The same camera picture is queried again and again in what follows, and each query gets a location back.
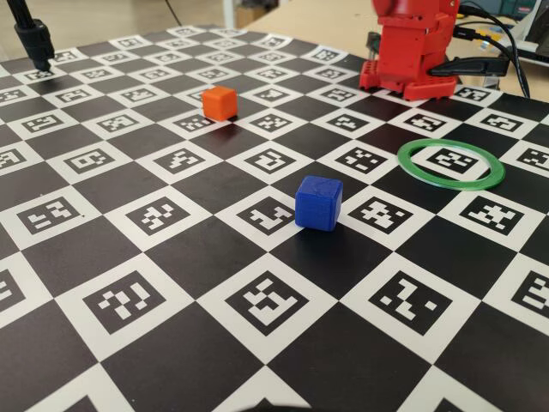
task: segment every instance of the wooden surface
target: wooden surface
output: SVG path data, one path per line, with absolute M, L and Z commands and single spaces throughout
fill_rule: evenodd
M 247 28 L 260 32 L 285 34 L 323 45 L 330 45 L 366 57 L 366 36 L 381 32 L 370 0 L 292 0 Z M 490 55 L 480 49 L 480 42 L 453 39 L 447 50 L 450 58 Z M 549 68 L 522 62 L 530 84 L 530 93 L 537 100 L 549 101 Z M 482 77 L 464 76 L 466 84 L 482 86 Z M 501 79 L 500 88 L 510 94 L 522 95 L 515 69 Z

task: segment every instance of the orange cube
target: orange cube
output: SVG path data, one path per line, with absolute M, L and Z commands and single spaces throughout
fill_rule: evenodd
M 237 115 L 237 92 L 232 88 L 215 86 L 202 93 L 204 116 L 222 122 Z

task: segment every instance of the white square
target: white square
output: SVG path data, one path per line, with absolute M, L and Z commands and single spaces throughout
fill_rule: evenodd
M 260 51 L 259 53 L 248 56 L 251 60 L 256 60 L 263 64 L 280 64 L 288 60 L 294 60 L 295 56 L 278 50 Z
M 210 51 L 209 53 L 201 54 L 200 56 L 196 56 L 195 58 L 210 64 L 226 64 L 240 60 L 244 58 L 244 56 L 241 56 L 237 53 L 232 53 L 227 50 L 215 50 Z
M 193 39 L 177 38 L 159 41 L 157 45 L 159 45 L 160 47 L 164 47 L 165 49 L 179 50 L 186 49 L 187 47 L 193 47 L 195 45 L 200 45 L 200 42 Z
M 466 213 L 473 202 L 495 203 L 497 206 L 487 204 L 482 210 Z M 462 191 L 438 212 L 438 215 L 514 251 L 522 249 L 545 217 L 543 213 L 489 191 Z M 494 224 L 487 227 L 482 224 L 483 222 L 488 225 Z
M 118 291 L 116 282 L 133 272 L 139 273 L 164 301 L 111 334 L 89 309 L 84 299 L 103 288 L 112 287 L 112 291 Z M 133 257 L 56 298 L 57 304 L 98 361 L 105 360 L 145 335 L 183 310 L 192 301 L 192 298 L 170 276 L 144 254 Z
M 82 123 L 83 126 L 104 140 L 121 136 L 124 133 L 141 129 L 141 127 L 149 126 L 150 124 L 153 124 L 152 120 L 131 109 L 109 113 Z
M 25 142 L 17 142 L 0 148 L 0 176 L 36 165 L 43 159 Z
M 137 60 L 139 56 L 130 51 L 109 51 L 108 53 L 93 56 L 92 59 L 99 64 L 110 66 L 113 64 L 126 63 Z
M 392 118 L 389 124 L 433 139 L 440 139 L 462 122 L 427 110 L 412 108 Z
M 38 71 L 36 69 L 15 73 L 12 76 L 23 84 L 32 84 L 45 82 L 46 80 L 55 79 L 56 77 L 65 76 L 67 73 L 58 67 L 51 67 L 50 71 Z
M 548 293 L 549 266 L 519 253 L 483 301 L 549 336 Z
M 32 90 L 29 86 L 21 85 L 14 88 L 4 88 L 0 90 L 0 107 L 29 100 L 34 97 L 39 97 L 39 94 Z
M 319 88 L 307 94 L 307 96 L 312 97 L 320 101 L 329 103 L 330 105 L 335 105 L 338 107 L 347 107 L 365 99 L 370 94 L 358 90 L 357 88 L 348 88 L 347 86 L 342 86 L 340 84 L 329 84 L 323 88 Z
M 397 412 L 437 410 L 444 399 L 456 407 L 454 410 L 459 408 L 459 410 L 501 412 L 435 366 L 427 371 Z
M 297 172 L 313 162 L 286 146 L 265 142 L 227 160 L 268 185 Z
M 263 211 L 259 208 L 252 209 L 246 214 L 254 222 L 257 222 L 258 226 L 263 227 L 264 232 L 254 227 L 244 219 L 244 216 L 239 216 L 239 214 L 253 208 L 266 198 L 268 199 L 267 202 L 270 203 L 267 209 Z M 291 197 L 274 187 L 267 186 L 216 213 L 215 216 L 266 251 L 271 251 L 303 229 L 295 224 L 294 209 L 295 201 Z
M 109 97 L 126 107 L 145 105 L 156 100 L 164 99 L 168 96 L 169 94 L 164 90 L 160 90 L 159 88 L 147 83 L 134 86 L 133 88 L 118 90 L 117 92 L 109 94 Z
M 82 83 L 95 83 L 123 76 L 124 73 L 114 67 L 98 66 L 91 69 L 73 71 L 70 75 Z
M 9 122 L 8 126 L 17 136 L 27 140 L 36 136 L 42 136 L 56 130 L 74 126 L 78 122 L 62 110 L 51 110 L 34 114 L 27 118 L 20 118 Z
M 89 399 L 97 412 L 133 412 L 124 395 L 99 363 L 36 403 L 27 412 L 70 410 L 84 397 Z
M 183 62 L 184 60 L 189 60 L 190 58 L 192 57 L 188 54 L 177 50 L 161 51 L 160 53 L 155 53 L 144 57 L 145 60 L 158 65 Z
M 254 284 L 258 277 L 263 277 L 268 272 L 266 280 L 276 284 L 280 282 L 287 285 L 295 292 L 289 296 L 280 296 L 275 291 L 271 292 L 263 288 L 264 284 Z M 227 303 L 233 296 L 240 298 L 243 288 L 251 289 L 248 298 L 256 301 L 276 299 L 278 309 L 259 310 L 255 313 L 250 311 L 256 321 L 265 324 L 267 312 L 272 312 L 274 320 L 292 310 L 292 302 L 298 300 L 306 303 L 287 318 L 282 324 L 265 335 L 253 323 L 246 319 Z M 253 291 L 263 288 L 269 295 Z M 285 347 L 291 344 L 307 328 L 314 324 L 330 307 L 336 302 L 332 296 L 324 292 L 309 280 L 302 277 L 298 272 L 283 264 L 272 255 L 266 254 L 257 259 L 254 263 L 240 270 L 236 275 L 224 281 L 218 287 L 203 295 L 198 303 L 206 309 L 218 322 L 231 332 L 246 348 L 248 348 L 263 363 L 270 362 Z
M 411 278 L 411 281 L 399 282 L 399 285 L 402 285 L 402 291 L 397 299 L 401 300 L 401 304 L 392 311 L 394 314 L 389 314 L 374 305 L 371 299 L 374 299 L 374 295 L 386 284 L 399 280 L 402 273 Z M 429 288 L 432 294 L 442 295 L 449 300 L 449 305 L 443 309 L 423 335 L 403 321 L 406 316 L 409 316 L 410 322 L 419 318 L 421 304 L 414 305 L 407 301 L 407 298 L 418 288 Z M 480 301 L 404 257 L 392 253 L 351 289 L 341 299 L 341 303 L 415 354 L 430 363 L 435 363 Z
M 318 45 L 315 49 L 301 56 L 305 60 L 310 60 L 319 64 L 334 64 L 344 59 L 349 53 L 338 50 L 326 45 Z
M 0 302 L 12 304 L 0 312 L 0 329 L 51 300 L 36 272 L 21 252 L 0 260 Z
M 169 34 L 172 34 L 178 37 L 189 37 L 189 36 L 194 36 L 196 34 L 207 32 L 207 30 L 204 30 L 203 28 L 199 28 L 195 26 L 172 27 L 172 28 L 168 28 L 166 31 Z
M 174 144 L 136 160 L 137 163 L 169 185 L 222 161 L 219 157 L 189 141 Z
M 416 165 L 461 182 L 480 179 L 485 172 L 490 170 L 490 165 L 484 157 L 464 148 L 430 146 L 414 154 L 412 161 Z M 468 170 L 464 170 L 462 173 L 452 170 L 450 167 L 455 167 L 455 165 L 468 167 Z
M 163 217 L 166 219 L 178 212 L 174 210 L 174 205 L 183 209 L 187 216 L 173 222 L 162 220 Z M 141 222 L 151 229 L 152 233 L 145 232 L 128 217 L 131 212 L 146 207 L 140 219 L 142 218 Z M 105 217 L 142 251 L 170 239 L 210 216 L 211 213 L 171 186 L 149 193 L 105 214 Z
M 204 83 L 223 82 L 233 77 L 240 76 L 236 70 L 229 69 L 223 66 L 207 66 L 198 70 L 193 70 L 185 73 L 187 76 L 197 79 Z
M 356 76 L 358 72 L 335 66 L 320 66 L 307 70 L 304 75 L 313 77 L 323 82 L 338 83 Z
M 503 94 L 504 92 L 490 90 L 489 88 L 473 88 L 464 84 L 458 84 L 455 87 L 454 95 L 450 96 L 450 98 L 480 107 L 488 107 Z
M 242 93 L 240 96 L 267 107 L 276 107 L 303 95 L 276 84 L 266 84 L 260 88 L 254 88 L 253 90 Z
M 171 79 L 173 77 L 181 76 L 183 73 L 172 69 L 168 66 L 153 66 L 146 69 L 134 71 L 129 73 L 128 76 L 133 77 L 139 82 L 154 83 L 160 80 Z
M 247 44 L 248 43 L 246 43 L 245 41 L 239 39 L 215 39 L 204 42 L 204 45 L 220 50 L 230 50 L 234 49 L 235 47 L 240 47 Z
M 288 131 L 303 126 L 307 122 L 286 112 L 269 108 L 234 123 L 259 136 L 272 140 L 286 134 Z
M 251 409 L 263 399 L 267 399 L 274 406 L 311 407 L 273 371 L 268 367 L 263 367 L 215 408 L 213 412 L 234 412 L 235 410 Z
M 288 36 L 282 36 L 280 34 L 267 34 L 262 39 L 254 41 L 252 45 L 258 45 L 264 49 L 280 49 L 285 45 L 289 45 L 292 42 L 292 38 Z
M 388 100 L 388 101 L 394 101 L 395 103 L 398 103 L 398 104 L 404 105 L 404 106 L 408 106 L 408 107 L 419 107 L 419 106 L 423 105 L 425 102 L 428 101 L 428 99 L 409 101 L 409 100 L 403 99 L 396 92 L 394 92 L 392 90 L 387 90 L 386 88 L 383 88 L 383 89 L 379 90 L 378 92 L 374 93 L 374 96 L 379 97 L 381 99 Z
M 57 92 L 44 94 L 42 97 L 52 103 L 55 107 L 64 108 L 68 106 L 77 105 L 84 101 L 89 101 L 101 97 L 103 94 L 88 86 L 87 84 L 81 84 L 80 86 L 74 86 L 73 88 L 64 88 Z
M 259 69 L 250 70 L 245 75 L 259 80 L 260 82 L 277 83 L 283 80 L 291 79 L 299 73 L 295 70 L 286 69 L 280 66 L 265 66 Z
M 213 85 L 211 84 L 204 84 L 203 86 L 198 86 L 197 88 L 184 90 L 183 92 L 179 92 L 173 96 L 182 101 L 186 101 L 190 105 L 202 108 L 202 93 L 212 87 Z
M 71 185 L 131 162 L 107 142 L 90 144 L 49 159 L 48 164 Z
M 87 56 L 78 50 L 76 47 L 71 49 L 56 50 L 55 57 L 52 59 L 53 64 L 63 64 L 63 63 L 72 63 L 78 62 L 80 60 L 86 60 Z
M 522 139 L 538 125 L 533 120 L 488 108 L 482 109 L 465 123 L 515 139 Z
M 396 218 L 393 216 L 391 219 L 387 204 L 411 215 L 399 225 L 398 221 L 395 221 L 399 216 Z M 362 205 L 365 206 L 365 212 L 359 211 L 359 213 L 364 213 L 364 220 L 357 219 L 353 213 Z M 406 202 L 374 186 L 368 186 L 341 205 L 341 214 L 337 221 L 395 251 L 433 216 L 433 213 L 415 204 Z
M 173 118 L 162 120 L 158 124 L 171 130 L 183 139 L 193 139 L 210 131 L 227 126 L 231 122 L 217 122 L 210 118 L 205 118 L 202 109 L 191 110 L 190 112 L 179 114 Z
M 356 140 L 341 145 L 317 161 L 368 185 L 398 165 L 394 154 Z
M 153 44 L 147 39 L 144 39 L 142 36 L 119 37 L 118 39 L 109 40 L 109 43 L 120 50 L 138 49 L 139 47 Z
M 83 195 L 66 186 L 0 212 L 0 223 L 23 250 L 99 216 L 101 213 Z
M 508 165 L 549 178 L 549 148 L 545 146 L 520 140 L 499 159 Z
M 337 109 L 311 123 L 350 139 L 361 137 L 384 124 L 377 118 L 346 108 Z

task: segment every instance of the red robot arm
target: red robot arm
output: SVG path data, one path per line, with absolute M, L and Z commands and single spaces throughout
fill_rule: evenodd
M 360 86 L 388 88 L 407 100 L 454 93 L 457 77 L 433 77 L 452 39 L 458 0 L 372 0 L 383 26 L 378 60 L 364 63 Z

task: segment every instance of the plastic cube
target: plastic cube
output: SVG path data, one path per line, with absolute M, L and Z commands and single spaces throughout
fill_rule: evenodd
M 307 176 L 295 195 L 296 224 L 331 232 L 340 214 L 342 194 L 340 180 Z
M 202 93 L 204 116 L 218 122 L 237 115 L 237 92 L 232 88 L 215 86 Z

